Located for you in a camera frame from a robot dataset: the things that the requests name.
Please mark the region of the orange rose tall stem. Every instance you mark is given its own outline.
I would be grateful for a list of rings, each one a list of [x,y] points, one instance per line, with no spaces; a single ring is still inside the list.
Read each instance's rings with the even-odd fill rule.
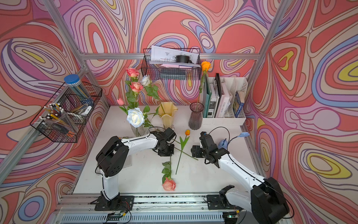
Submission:
[[[204,81],[206,80],[206,77],[208,76],[208,71],[209,69],[211,68],[211,63],[208,62],[208,61],[203,61],[201,63],[201,69],[202,69],[202,76],[200,78],[200,85],[199,85],[199,96],[197,98],[197,103],[199,103],[199,100],[200,100],[200,95],[203,91],[203,86],[204,86]]]

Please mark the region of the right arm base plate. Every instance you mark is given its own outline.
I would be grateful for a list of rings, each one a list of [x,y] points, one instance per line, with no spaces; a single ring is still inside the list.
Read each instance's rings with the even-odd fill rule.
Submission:
[[[236,210],[242,211],[243,208],[231,205],[222,195],[206,195],[204,201],[208,205],[209,210]]]

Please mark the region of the small pink rosebud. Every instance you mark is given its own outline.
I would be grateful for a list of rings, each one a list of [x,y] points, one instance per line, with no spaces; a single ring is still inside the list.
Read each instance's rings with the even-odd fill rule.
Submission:
[[[117,104],[119,105],[119,108],[128,115],[129,107],[125,105],[125,102],[122,98],[117,99]]]

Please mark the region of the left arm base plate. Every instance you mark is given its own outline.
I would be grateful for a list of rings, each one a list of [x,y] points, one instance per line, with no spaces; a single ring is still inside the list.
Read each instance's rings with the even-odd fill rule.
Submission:
[[[95,205],[95,211],[131,211],[134,205],[134,196],[116,196],[108,201],[103,195],[90,204]]]

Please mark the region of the pink rose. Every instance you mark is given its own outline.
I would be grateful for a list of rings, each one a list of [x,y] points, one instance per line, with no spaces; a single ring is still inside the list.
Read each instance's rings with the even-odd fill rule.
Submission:
[[[162,169],[162,187],[165,191],[175,191],[176,182],[172,179],[172,160],[162,163],[164,168]]]
[[[130,80],[126,81],[127,85],[131,85],[133,82],[137,83],[139,81],[140,72],[134,68],[127,68],[126,73]]]
[[[142,91],[143,85],[139,82],[132,82],[130,88],[131,91],[128,98],[129,108],[134,109],[139,106],[139,93]]]

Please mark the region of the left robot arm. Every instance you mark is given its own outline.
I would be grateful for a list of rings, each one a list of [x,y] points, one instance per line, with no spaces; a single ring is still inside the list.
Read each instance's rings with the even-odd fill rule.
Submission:
[[[171,128],[130,139],[111,137],[96,156],[97,169],[102,175],[101,195],[108,202],[119,195],[117,175],[129,155],[150,149],[161,157],[172,156],[175,139],[176,133]]]

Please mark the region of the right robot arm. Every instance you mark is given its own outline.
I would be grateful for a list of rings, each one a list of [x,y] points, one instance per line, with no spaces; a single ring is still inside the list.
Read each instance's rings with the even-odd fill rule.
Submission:
[[[226,148],[215,144],[207,132],[201,132],[199,140],[205,164],[213,164],[229,173],[245,188],[245,191],[233,185],[223,188],[223,204],[247,210],[259,224],[275,224],[289,214],[288,202],[276,179],[264,178],[243,166]]]

